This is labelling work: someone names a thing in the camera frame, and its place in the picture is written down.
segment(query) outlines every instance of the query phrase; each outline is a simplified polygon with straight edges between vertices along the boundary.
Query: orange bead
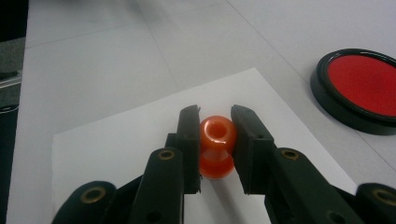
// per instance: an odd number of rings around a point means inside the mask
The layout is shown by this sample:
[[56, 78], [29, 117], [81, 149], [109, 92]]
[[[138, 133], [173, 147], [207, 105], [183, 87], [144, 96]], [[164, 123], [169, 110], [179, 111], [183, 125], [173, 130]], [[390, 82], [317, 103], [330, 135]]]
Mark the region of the orange bead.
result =
[[222, 178], [233, 170], [233, 147], [236, 128], [222, 116], [212, 116], [201, 122], [200, 172], [208, 178]]

